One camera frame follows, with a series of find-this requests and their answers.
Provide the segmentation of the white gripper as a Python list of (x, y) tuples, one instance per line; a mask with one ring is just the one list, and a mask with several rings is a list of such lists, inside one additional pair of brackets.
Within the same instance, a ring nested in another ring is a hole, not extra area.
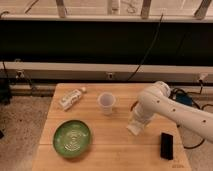
[(137, 136), (151, 122), (152, 117), (153, 113), (151, 112), (138, 113), (136, 110), (133, 110), (127, 129)]

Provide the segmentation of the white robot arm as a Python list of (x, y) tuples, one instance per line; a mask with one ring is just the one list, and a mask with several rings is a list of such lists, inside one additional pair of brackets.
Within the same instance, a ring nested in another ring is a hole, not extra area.
[(137, 97), (127, 129), (138, 135), (157, 113), (213, 143), (213, 114), (175, 102), (169, 98), (170, 94), (170, 87), (162, 81), (143, 89)]

